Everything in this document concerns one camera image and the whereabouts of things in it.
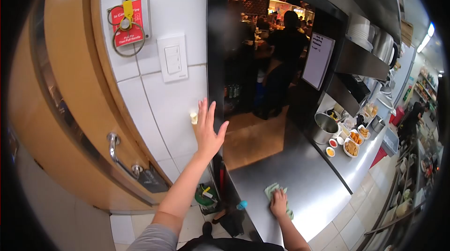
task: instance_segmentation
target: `fluorescent light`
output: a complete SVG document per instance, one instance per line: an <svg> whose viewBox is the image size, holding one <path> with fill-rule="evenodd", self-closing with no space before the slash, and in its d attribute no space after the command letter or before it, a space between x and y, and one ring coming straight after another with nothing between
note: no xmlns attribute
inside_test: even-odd
<svg viewBox="0 0 450 251"><path fill-rule="evenodd" d="M430 24L430 27L428 28L428 35L429 35L430 37L432 37L433 34L434 34L434 25L433 25L433 23L431 23L431 24Z"/></svg>
<svg viewBox="0 0 450 251"><path fill-rule="evenodd" d="M419 45L419 47L417 48L417 53L420 53L424 48L425 45L428 43L428 41L430 41L430 35L425 35L424 40L422 41L422 43Z"/></svg>

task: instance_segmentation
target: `gray shirt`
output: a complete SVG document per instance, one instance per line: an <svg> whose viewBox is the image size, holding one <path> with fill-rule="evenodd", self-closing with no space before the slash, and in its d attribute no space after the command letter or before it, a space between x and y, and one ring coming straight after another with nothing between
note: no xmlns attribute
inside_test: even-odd
<svg viewBox="0 0 450 251"><path fill-rule="evenodd" d="M178 237L166 226L151 224L134 240L127 251L175 251L177 241ZM221 249L208 244L201 244L194 250L221 251Z"/></svg>

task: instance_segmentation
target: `door handle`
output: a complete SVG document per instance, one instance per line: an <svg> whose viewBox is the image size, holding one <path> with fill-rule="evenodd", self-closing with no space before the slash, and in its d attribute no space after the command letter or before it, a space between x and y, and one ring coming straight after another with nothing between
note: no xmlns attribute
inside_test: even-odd
<svg viewBox="0 0 450 251"><path fill-rule="evenodd" d="M120 144L120 138L116 133L109 133L106 138L109 141L109 155L115 163L117 163L128 175L133 179L138 179L139 174L142 172L143 168L139 164L134 164L131 169L123 164L116 155L116 145Z"/></svg>

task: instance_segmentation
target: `green cloth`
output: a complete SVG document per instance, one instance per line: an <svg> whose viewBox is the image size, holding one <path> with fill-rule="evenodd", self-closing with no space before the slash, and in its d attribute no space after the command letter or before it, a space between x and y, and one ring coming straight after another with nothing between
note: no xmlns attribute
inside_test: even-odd
<svg viewBox="0 0 450 251"><path fill-rule="evenodd" d="M280 185L278 183L273 183L264 190L269 201L272 200L273 191L276 189L280 189L280 188L282 188L282 187L280 187ZM282 188L282 189L285 193L288 190L288 188ZM286 203L286 214L289 216L289 218L291 218L291 220L294 220L294 212L292 212L292 210L289 209L288 203Z"/></svg>

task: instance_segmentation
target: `red sign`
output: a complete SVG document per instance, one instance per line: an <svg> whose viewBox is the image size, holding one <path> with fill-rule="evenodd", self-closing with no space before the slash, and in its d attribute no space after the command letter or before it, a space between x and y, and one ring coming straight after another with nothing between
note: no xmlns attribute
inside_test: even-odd
<svg viewBox="0 0 450 251"><path fill-rule="evenodd" d="M133 22L138 23L142 28L142 5L141 0L134 0L133 2ZM111 23L120 23L122 21L124 16L123 8L122 7L116 7L111 10ZM112 26L113 30L116 31L116 29L119 27L119 25ZM119 29L116 33L116 47L124 46L126 44L134 43L143 40L143 35L141 29L136 26L132 25L131 29L128 31L122 31Z"/></svg>

